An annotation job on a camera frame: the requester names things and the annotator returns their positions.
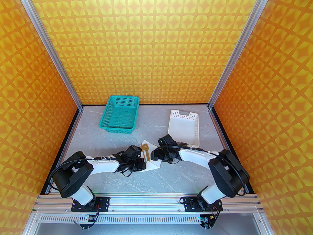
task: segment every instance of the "orange patterned wall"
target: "orange patterned wall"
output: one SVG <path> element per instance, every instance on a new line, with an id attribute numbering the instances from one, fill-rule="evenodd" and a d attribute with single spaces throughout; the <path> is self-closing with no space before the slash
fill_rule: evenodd
<path id="1" fill-rule="evenodd" d="M 0 233 L 21 234 L 76 111 L 20 0 L 0 0 Z"/>
<path id="2" fill-rule="evenodd" d="M 256 0 L 32 0 L 83 104 L 207 103 Z"/>
<path id="3" fill-rule="evenodd" d="M 313 0 L 269 0 L 215 109 L 276 234 L 313 234 Z"/>

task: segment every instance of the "black mounting plate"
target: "black mounting plate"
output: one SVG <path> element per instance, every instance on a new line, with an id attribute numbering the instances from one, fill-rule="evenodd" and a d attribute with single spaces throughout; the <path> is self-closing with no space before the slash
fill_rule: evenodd
<path id="1" fill-rule="evenodd" d="M 71 211 L 73 212 L 97 212 L 99 205 L 99 212 L 108 212 L 110 206 L 109 197 L 96 197 L 95 205 L 82 206 L 78 201 L 73 201 Z"/>
<path id="2" fill-rule="evenodd" d="M 185 212 L 201 212 L 202 210 L 198 207 L 197 197 L 183 197 L 182 204 L 184 205 Z"/>
<path id="3" fill-rule="evenodd" d="M 183 197 L 181 204 L 184 205 L 185 212 L 203 212 L 198 205 L 198 199 L 196 196 L 194 197 Z M 205 208 L 205 212 L 215 212 L 222 211 L 222 202 L 220 199 L 216 200 L 213 204 L 208 204 L 208 207 Z"/>

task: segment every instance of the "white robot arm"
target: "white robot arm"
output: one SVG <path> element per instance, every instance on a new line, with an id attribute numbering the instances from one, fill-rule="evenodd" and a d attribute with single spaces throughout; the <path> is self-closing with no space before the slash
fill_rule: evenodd
<path id="1" fill-rule="evenodd" d="M 190 161 L 210 169 L 215 184 L 205 187 L 197 196 L 198 205 L 205 210 L 218 199 L 234 197 L 249 180 L 249 175 L 239 161 L 228 151 L 207 152 L 199 148 L 189 148 L 186 143 L 177 143 L 168 134 L 159 139 L 160 146 L 151 152 L 151 159 L 172 163 L 173 159 Z M 63 198 L 72 197 L 82 206 L 93 206 L 95 195 L 83 183 L 92 174 L 146 169 L 141 158 L 141 148 L 130 146 L 126 151 L 109 157 L 85 156 L 81 151 L 74 153 L 58 166 L 49 176 L 56 183 Z"/>

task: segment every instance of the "slotted metal panel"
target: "slotted metal panel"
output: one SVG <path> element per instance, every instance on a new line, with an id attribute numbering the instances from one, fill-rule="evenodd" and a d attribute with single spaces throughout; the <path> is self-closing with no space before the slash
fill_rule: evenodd
<path id="1" fill-rule="evenodd" d="M 41 214 L 41 223 L 90 223 L 89 214 Z M 101 214 L 97 224 L 199 224 L 199 215 L 112 215 Z"/>

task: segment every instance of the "perforated basket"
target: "perforated basket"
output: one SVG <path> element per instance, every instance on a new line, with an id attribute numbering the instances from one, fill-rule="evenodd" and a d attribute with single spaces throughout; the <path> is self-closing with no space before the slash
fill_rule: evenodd
<path id="1" fill-rule="evenodd" d="M 140 98 L 110 96 L 99 127 L 107 132 L 132 133 L 136 126 Z"/>
<path id="2" fill-rule="evenodd" d="M 190 147 L 199 147 L 199 115 L 193 112 L 171 110 L 168 134 L 176 142 L 184 142 Z"/>

